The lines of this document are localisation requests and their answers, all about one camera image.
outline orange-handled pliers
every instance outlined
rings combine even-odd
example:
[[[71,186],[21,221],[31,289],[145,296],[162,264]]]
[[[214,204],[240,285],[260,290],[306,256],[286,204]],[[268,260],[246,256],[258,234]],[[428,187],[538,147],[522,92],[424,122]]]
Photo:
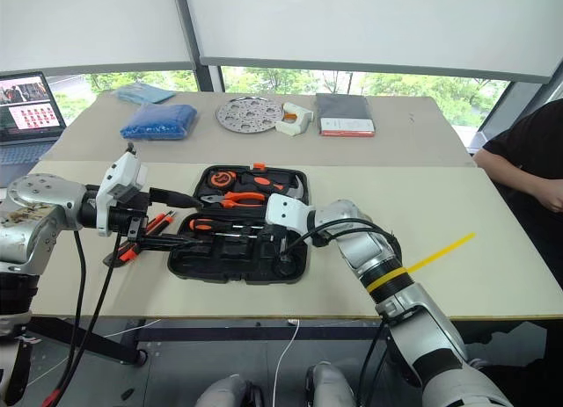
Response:
[[[263,207],[264,204],[238,203],[239,200],[258,200],[263,202],[266,195],[256,192],[227,192],[226,194],[210,194],[201,196],[201,200],[207,203],[220,203],[222,207]]]

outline black toolbox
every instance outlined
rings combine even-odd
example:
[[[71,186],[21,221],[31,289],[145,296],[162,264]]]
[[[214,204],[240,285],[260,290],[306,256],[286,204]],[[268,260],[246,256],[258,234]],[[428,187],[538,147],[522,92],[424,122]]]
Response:
[[[245,199],[237,201],[203,201],[203,208],[189,215],[178,230],[179,235],[197,238],[201,243],[171,251],[168,269],[182,279],[211,282],[245,280],[249,284],[268,284],[299,280],[307,264],[307,245],[300,243],[280,257],[280,252],[299,235],[283,226],[265,223],[269,194],[296,193],[298,187],[300,195],[288,195],[308,204],[307,177],[300,171],[268,168],[263,164],[252,168],[242,165],[208,167],[195,188],[195,198],[214,200],[232,197],[230,193],[237,197],[240,193],[247,194]],[[261,193],[264,200],[254,199],[256,195],[248,193]]]

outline black cable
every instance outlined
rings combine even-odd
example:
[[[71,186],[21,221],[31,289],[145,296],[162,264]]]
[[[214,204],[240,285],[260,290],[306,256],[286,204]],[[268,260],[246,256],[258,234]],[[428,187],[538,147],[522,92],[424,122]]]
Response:
[[[78,364],[80,363],[80,360],[82,359],[82,356],[84,355],[84,351],[86,350],[86,344],[88,344],[88,339],[90,339],[90,335],[92,334],[92,330],[94,328],[94,325],[96,324],[96,321],[98,320],[99,312],[101,311],[101,308],[102,308],[102,303],[104,302],[104,299],[106,298],[107,288],[109,287],[109,281],[112,278],[113,269],[115,268],[115,261],[117,260],[117,255],[118,255],[118,252],[119,252],[120,244],[121,244],[121,234],[118,234],[117,237],[115,238],[115,246],[113,247],[112,261],[111,261],[109,267],[107,268],[106,279],[104,280],[104,285],[102,287],[102,291],[99,294],[98,303],[96,304],[96,308],[94,309],[94,315],[91,317],[90,324],[88,325],[88,330],[86,330],[86,333],[84,334],[84,339],[82,340],[82,344],[80,345],[80,348],[78,349],[78,353],[77,353],[77,356],[76,356],[76,358],[75,358],[75,360],[72,364],[72,367],[70,368],[70,371],[69,371],[64,383],[62,384],[59,392],[56,394],[55,399],[49,405],[49,407],[55,407],[61,401],[61,398],[64,395],[67,388],[69,387],[70,381],[72,380],[74,373],[77,371]]]
[[[381,322],[379,328],[377,328],[376,335],[373,336],[371,340],[371,345],[369,346],[368,353],[366,354],[366,358],[363,360],[362,371],[360,372],[360,379],[358,381],[358,389],[355,392],[355,405],[356,407],[362,406],[362,386],[363,386],[363,378],[365,377],[366,370],[368,369],[369,359],[371,359],[371,354],[373,350],[376,348],[377,341],[381,337],[381,333],[384,331],[385,323]]]
[[[341,231],[339,233],[332,234],[330,237],[328,237],[327,241],[330,243],[335,238],[338,238],[340,236],[345,236],[347,234],[354,234],[354,233],[377,233],[377,234],[384,235],[385,240],[387,240],[387,243],[389,243],[389,245],[391,246],[391,248],[395,252],[395,256],[397,257],[398,261],[399,262],[403,261],[403,252],[401,250],[401,246],[398,243],[397,238],[393,234],[390,234],[391,237],[388,238],[384,234],[386,232],[384,231],[382,233],[382,230],[379,227],[377,227],[377,229],[373,229],[373,228],[345,229],[344,231]]]
[[[78,289],[77,311],[74,315],[74,325],[72,327],[72,336],[70,337],[69,358],[67,364],[62,372],[61,379],[56,384],[59,389],[70,371],[70,366],[74,360],[75,350],[77,349],[77,330],[80,327],[80,316],[82,314],[82,300],[84,299],[84,288],[86,287],[86,258],[84,257],[84,250],[82,242],[80,241],[80,234],[78,231],[74,232],[74,240],[77,244],[78,257],[80,258],[80,287]]]
[[[376,393],[377,381],[379,380],[379,375],[384,368],[385,358],[387,357],[387,348],[385,348],[384,353],[381,355],[381,359],[379,360],[379,364],[377,365],[376,372],[373,376],[373,381],[371,382],[371,387],[369,387],[368,397],[366,398],[366,403],[364,407],[370,407],[371,401],[373,399],[373,395]]]
[[[358,224],[364,224],[364,225],[369,225],[369,227],[372,229],[371,231],[375,232],[375,233],[379,233],[382,236],[385,237],[385,239],[387,240],[387,242],[389,242],[389,245],[393,248],[393,250],[395,251],[395,255],[397,256],[398,260],[401,261],[401,246],[398,243],[397,238],[391,234],[388,233],[387,231],[385,231],[384,229],[382,229],[381,227],[378,227],[376,224],[374,224],[371,221],[368,220],[363,220],[361,218],[342,218],[339,220],[334,220],[334,221],[329,221],[329,222],[325,222],[324,224],[321,224],[317,227],[315,227],[314,229],[311,229],[309,231],[307,231],[305,234],[303,234],[302,236],[298,237],[293,243],[291,243],[285,251],[281,252],[278,256],[283,256],[286,255],[287,253],[289,253],[290,251],[292,251],[293,249],[295,249],[297,247],[298,244],[300,244],[302,241],[304,241],[305,239],[311,237],[313,234],[317,234],[319,231],[322,231],[323,229],[327,229],[328,227],[332,227],[332,225],[338,225],[338,224],[342,224],[342,223],[358,223]]]

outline metal disc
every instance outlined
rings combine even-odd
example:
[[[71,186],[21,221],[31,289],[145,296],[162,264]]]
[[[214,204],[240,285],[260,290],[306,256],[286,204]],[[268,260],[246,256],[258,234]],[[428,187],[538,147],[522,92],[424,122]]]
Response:
[[[283,120],[282,104],[259,97],[232,99],[216,113],[221,126],[237,133],[259,133]]]

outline blue plastic bag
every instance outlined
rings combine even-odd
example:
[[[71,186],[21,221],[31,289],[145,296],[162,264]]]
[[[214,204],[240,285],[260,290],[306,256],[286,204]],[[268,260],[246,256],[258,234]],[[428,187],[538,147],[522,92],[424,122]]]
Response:
[[[120,133],[125,139],[183,139],[195,114],[191,105],[143,104]]]
[[[126,84],[113,91],[113,94],[124,101],[134,102],[135,104],[162,102],[176,95],[174,91],[167,91],[149,84],[136,82],[134,84]]]

